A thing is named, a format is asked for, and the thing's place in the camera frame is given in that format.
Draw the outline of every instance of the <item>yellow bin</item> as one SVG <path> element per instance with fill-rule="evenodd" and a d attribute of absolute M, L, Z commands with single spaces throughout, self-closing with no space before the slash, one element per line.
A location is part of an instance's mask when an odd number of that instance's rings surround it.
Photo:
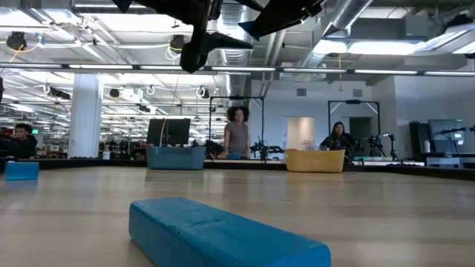
<path fill-rule="evenodd" d="M 341 173 L 343 171 L 344 150 L 340 151 L 299 151 L 285 150 L 287 170 L 294 172 Z"/>

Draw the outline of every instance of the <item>long dark hair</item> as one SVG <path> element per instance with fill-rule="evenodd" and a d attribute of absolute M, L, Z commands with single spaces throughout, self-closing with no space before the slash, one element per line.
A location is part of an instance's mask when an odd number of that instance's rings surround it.
<path fill-rule="evenodd" d="M 335 122 L 335 124 L 333 125 L 332 134 L 330 134 L 330 137 L 332 137 L 332 139 L 338 138 L 338 136 L 336 135 L 336 131 L 335 131 L 335 128 L 336 128 L 336 126 L 338 126 L 338 125 L 341 125 L 341 126 L 343 127 L 343 132 L 341 133 L 341 135 L 343 136 L 343 135 L 345 134 L 343 122 Z"/>

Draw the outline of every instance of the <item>foam block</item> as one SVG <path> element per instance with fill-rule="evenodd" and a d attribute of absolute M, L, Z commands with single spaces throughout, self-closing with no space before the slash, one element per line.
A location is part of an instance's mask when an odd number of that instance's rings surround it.
<path fill-rule="evenodd" d="M 319 241 L 184 198 L 131 203 L 129 234 L 160 267 L 330 267 Z"/>
<path fill-rule="evenodd" d="M 7 162 L 6 181 L 36 180 L 38 175 L 39 163 L 37 162 Z"/>

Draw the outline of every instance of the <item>white column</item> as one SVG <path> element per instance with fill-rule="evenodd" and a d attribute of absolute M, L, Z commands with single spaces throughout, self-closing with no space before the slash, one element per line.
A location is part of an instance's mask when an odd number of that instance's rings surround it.
<path fill-rule="evenodd" d="M 68 158 L 99 155 L 102 92 L 99 74 L 74 75 Z"/>

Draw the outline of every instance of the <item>blue bin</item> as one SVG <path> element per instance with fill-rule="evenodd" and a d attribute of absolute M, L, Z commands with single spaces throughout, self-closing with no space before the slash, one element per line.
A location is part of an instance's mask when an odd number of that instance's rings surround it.
<path fill-rule="evenodd" d="M 201 170 L 205 162 L 205 147 L 147 147 L 147 165 L 156 170 Z"/>

